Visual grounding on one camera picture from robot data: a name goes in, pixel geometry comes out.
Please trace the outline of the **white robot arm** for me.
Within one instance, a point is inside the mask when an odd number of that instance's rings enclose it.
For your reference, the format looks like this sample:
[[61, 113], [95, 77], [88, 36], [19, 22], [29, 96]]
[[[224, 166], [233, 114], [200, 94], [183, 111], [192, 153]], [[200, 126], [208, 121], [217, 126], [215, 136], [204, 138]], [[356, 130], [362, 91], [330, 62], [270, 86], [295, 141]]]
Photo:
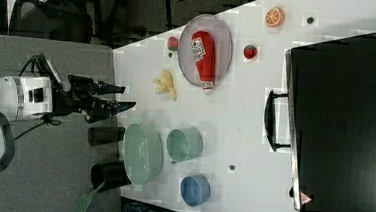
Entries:
[[102, 100], [105, 94], [122, 93], [123, 86], [75, 77], [69, 90], [53, 76], [0, 77], [0, 130], [3, 149], [0, 172], [13, 161], [15, 137], [10, 124], [14, 121], [41, 120], [51, 123], [55, 117], [80, 113], [88, 123], [110, 118], [132, 109], [134, 101]]

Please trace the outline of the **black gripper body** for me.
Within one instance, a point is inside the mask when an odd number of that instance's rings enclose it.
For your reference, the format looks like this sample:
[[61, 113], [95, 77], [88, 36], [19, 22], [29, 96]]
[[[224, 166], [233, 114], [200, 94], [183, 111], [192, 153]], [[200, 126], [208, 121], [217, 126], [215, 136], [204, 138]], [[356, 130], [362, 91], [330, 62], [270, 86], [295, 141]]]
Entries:
[[70, 90], [58, 89], [53, 94], [52, 112], [55, 116], [78, 112], [87, 123], [99, 122], [108, 117], [111, 110], [107, 102], [96, 97], [99, 85], [105, 82], [76, 75], [69, 75], [68, 81]]

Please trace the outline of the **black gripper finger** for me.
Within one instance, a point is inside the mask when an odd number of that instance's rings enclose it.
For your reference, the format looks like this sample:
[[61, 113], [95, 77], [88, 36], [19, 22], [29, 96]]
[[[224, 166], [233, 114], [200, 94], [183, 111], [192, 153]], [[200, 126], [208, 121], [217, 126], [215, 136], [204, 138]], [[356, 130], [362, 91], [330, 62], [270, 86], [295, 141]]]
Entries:
[[136, 102], [124, 102], [124, 101], [111, 101], [110, 105], [110, 113], [112, 116], [117, 115], [118, 113], [125, 112], [127, 110], [132, 109]]
[[103, 83], [99, 85], [97, 94], [98, 95], [117, 94], [117, 93], [123, 93], [124, 91], [125, 91], [124, 86], [115, 86], [115, 85]]

